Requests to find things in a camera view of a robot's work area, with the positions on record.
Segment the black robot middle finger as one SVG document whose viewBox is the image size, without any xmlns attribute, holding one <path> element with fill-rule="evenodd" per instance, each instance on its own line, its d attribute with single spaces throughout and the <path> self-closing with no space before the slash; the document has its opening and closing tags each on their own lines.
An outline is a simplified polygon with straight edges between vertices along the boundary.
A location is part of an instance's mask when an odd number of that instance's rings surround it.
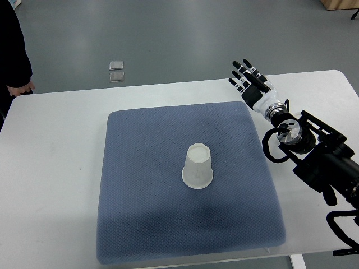
<svg viewBox="0 0 359 269">
<path fill-rule="evenodd" d="M 233 61 L 232 64 L 233 64 L 233 66 L 236 68 L 236 70 L 237 70 L 239 73 L 248 72 L 248 69 L 245 68 L 245 67 L 244 67 L 242 64 L 240 64 L 239 62 Z"/>
</svg>

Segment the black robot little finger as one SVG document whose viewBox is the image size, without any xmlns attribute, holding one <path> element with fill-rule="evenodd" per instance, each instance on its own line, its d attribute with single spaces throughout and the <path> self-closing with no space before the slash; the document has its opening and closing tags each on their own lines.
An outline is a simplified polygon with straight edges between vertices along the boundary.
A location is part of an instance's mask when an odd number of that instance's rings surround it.
<svg viewBox="0 0 359 269">
<path fill-rule="evenodd" d="M 237 83 L 234 79 L 229 78 L 228 81 L 236 88 L 238 92 L 245 92 L 246 88 L 240 82 Z"/>
</svg>

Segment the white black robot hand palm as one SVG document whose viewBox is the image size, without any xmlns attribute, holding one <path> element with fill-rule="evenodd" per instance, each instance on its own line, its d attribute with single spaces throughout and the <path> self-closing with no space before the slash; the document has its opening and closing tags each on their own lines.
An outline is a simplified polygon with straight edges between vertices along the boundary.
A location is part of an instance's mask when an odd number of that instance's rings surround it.
<svg viewBox="0 0 359 269">
<path fill-rule="evenodd" d="M 267 86 L 271 88 L 271 91 L 268 93 L 261 92 L 257 87 L 250 83 L 246 87 L 245 92 L 241 94 L 245 103 L 255 112 L 261 114 L 268 114 L 269 110 L 274 106 L 278 105 L 280 101 L 278 100 L 278 93 L 274 85 L 265 77 L 265 80 L 261 80 Z"/>
</svg>

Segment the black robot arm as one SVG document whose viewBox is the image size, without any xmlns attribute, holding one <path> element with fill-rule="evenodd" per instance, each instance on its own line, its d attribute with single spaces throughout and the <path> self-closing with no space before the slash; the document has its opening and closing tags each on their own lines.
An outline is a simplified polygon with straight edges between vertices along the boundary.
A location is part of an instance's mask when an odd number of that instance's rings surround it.
<svg viewBox="0 0 359 269">
<path fill-rule="evenodd" d="M 346 137 L 306 111 L 296 118 L 289 111 L 289 101 L 281 102 L 273 84 L 248 60 L 234 61 L 229 82 L 253 111 L 272 124 L 262 147 L 273 163 L 292 160 L 293 172 L 310 188 L 322 193 L 329 206 L 337 204 L 340 193 L 358 208 L 358 164 Z"/>
</svg>

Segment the person's bare hand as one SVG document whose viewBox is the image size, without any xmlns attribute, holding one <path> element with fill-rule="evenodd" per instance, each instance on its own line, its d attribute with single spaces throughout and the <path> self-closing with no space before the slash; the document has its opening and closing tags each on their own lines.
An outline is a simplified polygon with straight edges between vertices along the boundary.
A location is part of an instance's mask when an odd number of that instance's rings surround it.
<svg viewBox="0 0 359 269">
<path fill-rule="evenodd" d="M 25 86 L 21 86 L 21 87 L 7 86 L 7 88 L 11 96 L 18 97 L 23 94 L 31 93 L 33 90 L 35 90 L 35 85 L 32 81 L 30 81 Z"/>
</svg>

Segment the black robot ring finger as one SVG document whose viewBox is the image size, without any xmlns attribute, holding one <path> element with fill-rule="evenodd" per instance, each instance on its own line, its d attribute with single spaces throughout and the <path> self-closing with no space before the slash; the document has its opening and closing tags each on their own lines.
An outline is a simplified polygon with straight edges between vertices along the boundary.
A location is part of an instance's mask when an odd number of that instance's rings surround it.
<svg viewBox="0 0 359 269">
<path fill-rule="evenodd" d="M 238 79 L 238 81 L 243 85 L 243 86 L 249 86 L 250 83 L 247 81 L 246 78 L 242 77 L 239 73 L 237 73 L 236 71 L 232 70 L 232 75 L 234 75 L 234 77 L 236 79 Z"/>
</svg>

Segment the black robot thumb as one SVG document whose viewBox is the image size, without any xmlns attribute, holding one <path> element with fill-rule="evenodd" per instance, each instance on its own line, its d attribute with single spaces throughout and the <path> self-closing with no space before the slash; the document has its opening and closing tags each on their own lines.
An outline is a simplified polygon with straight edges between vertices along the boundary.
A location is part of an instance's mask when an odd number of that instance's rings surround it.
<svg viewBox="0 0 359 269">
<path fill-rule="evenodd" d="M 257 87 L 261 92 L 268 93 L 271 91 L 271 88 L 267 86 L 264 82 L 262 82 L 260 79 L 258 79 L 256 76 L 254 76 L 250 72 L 244 72 L 243 76 L 255 87 Z"/>
</svg>

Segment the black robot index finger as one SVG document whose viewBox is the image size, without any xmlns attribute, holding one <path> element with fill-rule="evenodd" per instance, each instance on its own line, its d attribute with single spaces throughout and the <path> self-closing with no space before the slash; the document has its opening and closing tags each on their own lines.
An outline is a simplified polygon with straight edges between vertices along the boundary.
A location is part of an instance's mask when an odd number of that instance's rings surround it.
<svg viewBox="0 0 359 269">
<path fill-rule="evenodd" d="M 243 59 L 243 63 L 248 67 L 248 70 L 259 80 L 265 80 L 265 76 L 262 75 L 247 59 Z"/>
</svg>

